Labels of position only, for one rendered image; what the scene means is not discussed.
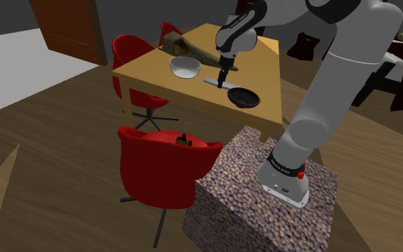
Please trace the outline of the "wooden dining table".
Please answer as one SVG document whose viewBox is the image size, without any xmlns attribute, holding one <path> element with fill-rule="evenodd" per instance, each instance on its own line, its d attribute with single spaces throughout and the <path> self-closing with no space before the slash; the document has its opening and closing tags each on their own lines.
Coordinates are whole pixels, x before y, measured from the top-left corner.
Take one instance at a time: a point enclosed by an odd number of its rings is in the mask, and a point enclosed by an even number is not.
<svg viewBox="0 0 403 252">
<path fill-rule="evenodd" d="M 235 121 L 261 132 L 260 141 L 282 125 L 281 78 L 278 42 L 258 38 L 250 52 L 241 52 L 235 60 L 237 72 L 229 72 L 228 83 L 254 91 L 261 99 L 257 107 L 240 109 L 224 89 L 205 83 L 206 77 L 216 79 L 219 69 L 202 66 L 192 79 L 181 79 L 170 71 L 171 55 L 154 49 L 113 71 L 120 80 L 126 124 L 131 126 L 132 106 L 130 90 L 161 97 L 179 105 Z"/>
</svg>

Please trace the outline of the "small brown bottle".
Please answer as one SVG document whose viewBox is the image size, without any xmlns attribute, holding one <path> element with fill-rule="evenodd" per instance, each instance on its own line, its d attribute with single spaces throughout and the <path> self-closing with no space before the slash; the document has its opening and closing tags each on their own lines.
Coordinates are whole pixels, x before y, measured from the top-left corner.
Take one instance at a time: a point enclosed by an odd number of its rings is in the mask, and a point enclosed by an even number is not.
<svg viewBox="0 0 403 252">
<path fill-rule="evenodd" d="M 188 140 L 185 133 L 183 133 L 180 137 L 177 137 L 175 143 L 177 145 L 184 145 L 184 146 L 192 146 L 193 145 L 193 141 Z"/>
</svg>

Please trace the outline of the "white bowl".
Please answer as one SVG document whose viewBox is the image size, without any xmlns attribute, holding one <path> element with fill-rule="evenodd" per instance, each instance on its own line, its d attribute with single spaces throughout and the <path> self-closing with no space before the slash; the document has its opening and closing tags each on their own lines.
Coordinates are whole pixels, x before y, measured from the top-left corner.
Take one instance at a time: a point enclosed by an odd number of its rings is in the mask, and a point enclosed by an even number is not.
<svg viewBox="0 0 403 252">
<path fill-rule="evenodd" d="M 173 57 L 169 60 L 171 72 L 179 78 L 191 79 L 198 75 L 202 64 L 191 57 Z"/>
</svg>

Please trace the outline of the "pebble patterned robot stand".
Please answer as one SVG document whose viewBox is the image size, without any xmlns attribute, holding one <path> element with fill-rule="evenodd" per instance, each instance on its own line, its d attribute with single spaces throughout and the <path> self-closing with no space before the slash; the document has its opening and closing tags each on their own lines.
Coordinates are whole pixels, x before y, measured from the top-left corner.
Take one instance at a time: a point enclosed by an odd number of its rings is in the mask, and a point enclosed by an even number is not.
<svg viewBox="0 0 403 252">
<path fill-rule="evenodd" d="M 276 141 L 244 127 L 195 184 L 183 233 L 202 252 L 327 252 L 339 177 L 308 160 L 310 197 L 296 208 L 264 192 L 256 169 Z"/>
</svg>

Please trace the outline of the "grey flat bar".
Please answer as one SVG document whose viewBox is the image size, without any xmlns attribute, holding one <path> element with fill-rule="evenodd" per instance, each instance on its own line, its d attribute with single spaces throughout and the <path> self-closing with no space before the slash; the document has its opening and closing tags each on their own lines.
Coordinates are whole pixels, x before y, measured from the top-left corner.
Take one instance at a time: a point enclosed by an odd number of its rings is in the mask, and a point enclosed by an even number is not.
<svg viewBox="0 0 403 252">
<path fill-rule="evenodd" d="M 203 81 L 208 83 L 208 84 L 211 84 L 213 86 L 218 87 L 218 81 L 216 79 L 211 79 L 211 78 L 206 77 Z M 238 88 L 238 86 L 234 85 L 234 84 L 231 84 L 231 83 L 228 83 L 228 82 L 223 82 L 222 85 L 221 85 L 221 88 L 226 89 L 226 90 L 230 90 L 230 89 L 233 89 L 233 88 Z"/>
</svg>

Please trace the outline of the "brown wooden wedge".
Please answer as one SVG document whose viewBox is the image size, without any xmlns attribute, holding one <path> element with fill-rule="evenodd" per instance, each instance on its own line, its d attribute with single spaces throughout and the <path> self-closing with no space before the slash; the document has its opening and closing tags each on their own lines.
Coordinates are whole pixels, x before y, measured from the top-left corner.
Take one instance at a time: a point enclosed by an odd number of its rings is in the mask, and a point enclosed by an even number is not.
<svg viewBox="0 0 403 252">
<path fill-rule="evenodd" d="M 234 66 L 234 58 L 216 57 L 209 52 L 190 43 L 186 38 L 176 32 L 170 32 L 161 37 L 161 50 L 176 57 L 190 57 L 198 60 L 201 64 L 221 69 L 238 71 Z"/>
</svg>

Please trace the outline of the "brown wooden door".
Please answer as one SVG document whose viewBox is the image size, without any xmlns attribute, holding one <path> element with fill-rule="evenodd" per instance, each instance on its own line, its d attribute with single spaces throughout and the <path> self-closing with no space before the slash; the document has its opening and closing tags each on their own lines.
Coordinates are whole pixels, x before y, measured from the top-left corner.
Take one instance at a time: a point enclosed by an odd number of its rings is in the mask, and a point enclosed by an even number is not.
<svg viewBox="0 0 403 252">
<path fill-rule="evenodd" d="M 29 0 L 47 48 L 97 65 L 107 55 L 96 0 Z"/>
</svg>

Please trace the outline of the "black bowl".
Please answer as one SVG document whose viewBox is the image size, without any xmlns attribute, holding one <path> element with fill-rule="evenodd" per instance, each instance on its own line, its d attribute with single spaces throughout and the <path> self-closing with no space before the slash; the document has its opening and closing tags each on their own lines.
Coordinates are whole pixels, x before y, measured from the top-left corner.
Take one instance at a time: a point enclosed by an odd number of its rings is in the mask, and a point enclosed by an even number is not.
<svg viewBox="0 0 403 252">
<path fill-rule="evenodd" d="M 255 92 L 242 87 L 228 90 L 228 99 L 239 108 L 253 108 L 261 101 Z"/>
</svg>

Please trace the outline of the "red swivel chair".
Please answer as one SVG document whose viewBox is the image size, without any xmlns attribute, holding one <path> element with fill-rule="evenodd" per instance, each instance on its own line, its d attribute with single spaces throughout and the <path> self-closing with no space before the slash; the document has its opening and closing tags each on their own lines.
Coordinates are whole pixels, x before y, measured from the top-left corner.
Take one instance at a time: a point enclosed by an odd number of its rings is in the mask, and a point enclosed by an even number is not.
<svg viewBox="0 0 403 252">
<path fill-rule="evenodd" d="M 123 126 L 117 131 L 121 142 L 120 176 L 127 198 L 162 209 L 153 243 L 157 247 L 168 209 L 186 209 L 195 201 L 195 181 L 212 169 L 222 150 L 221 142 L 205 142 L 193 135 L 192 146 L 177 145 L 182 132 L 143 132 Z"/>
<path fill-rule="evenodd" d="M 173 26 L 171 23 L 168 23 L 168 22 L 166 22 L 166 21 L 164 21 L 164 22 L 161 24 L 160 28 L 161 28 L 161 35 L 160 35 L 160 41 L 159 41 L 159 45 L 158 45 L 159 47 L 162 46 L 162 38 L 163 38 L 166 34 L 168 34 L 168 33 L 170 33 L 170 32 L 176 32 L 176 33 L 178 33 L 179 35 L 182 35 L 182 34 L 183 34 L 178 28 L 176 28 L 176 27 Z"/>
<path fill-rule="evenodd" d="M 152 45 L 139 37 L 131 34 L 119 35 L 112 42 L 112 52 L 114 55 L 113 69 L 121 67 L 123 64 L 137 59 L 138 57 L 151 52 L 153 49 L 154 47 Z M 155 126 L 155 128 L 160 131 L 160 128 L 156 124 L 155 120 L 179 120 L 178 118 L 174 117 L 153 116 L 153 112 L 155 111 L 155 109 L 165 106 L 169 102 L 168 100 L 134 89 L 130 89 L 130 101 L 132 105 L 145 108 L 147 112 L 146 115 L 142 115 L 136 112 L 132 113 L 135 116 L 144 118 L 144 120 L 135 127 L 136 129 L 142 127 L 146 122 L 151 122 Z"/>
</svg>

